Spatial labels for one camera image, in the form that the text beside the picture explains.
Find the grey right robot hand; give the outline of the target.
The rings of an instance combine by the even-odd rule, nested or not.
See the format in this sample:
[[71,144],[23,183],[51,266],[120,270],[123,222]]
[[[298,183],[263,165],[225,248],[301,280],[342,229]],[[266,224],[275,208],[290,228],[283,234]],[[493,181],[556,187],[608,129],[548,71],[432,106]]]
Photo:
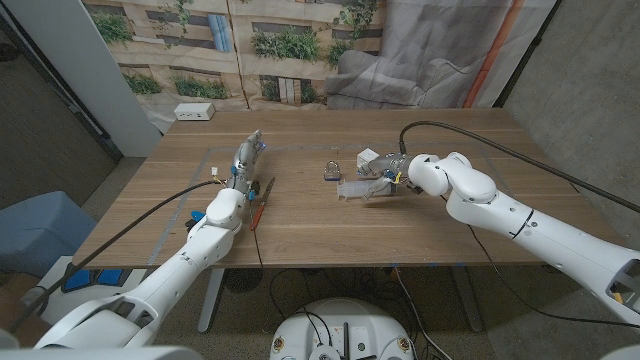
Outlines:
[[411,160],[412,158],[406,154],[379,155],[371,149],[365,149],[359,153],[357,173],[363,176],[376,176],[361,199],[368,201],[374,195],[381,194],[392,186],[408,183],[408,167]]

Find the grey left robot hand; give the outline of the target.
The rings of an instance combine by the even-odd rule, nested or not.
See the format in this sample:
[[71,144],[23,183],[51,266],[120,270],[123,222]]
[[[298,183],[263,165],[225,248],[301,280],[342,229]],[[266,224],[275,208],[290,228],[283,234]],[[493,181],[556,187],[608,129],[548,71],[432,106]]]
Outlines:
[[248,192],[253,179],[255,165],[264,150],[262,132],[256,130],[238,148],[231,164],[231,175],[226,181],[226,186],[240,191]]

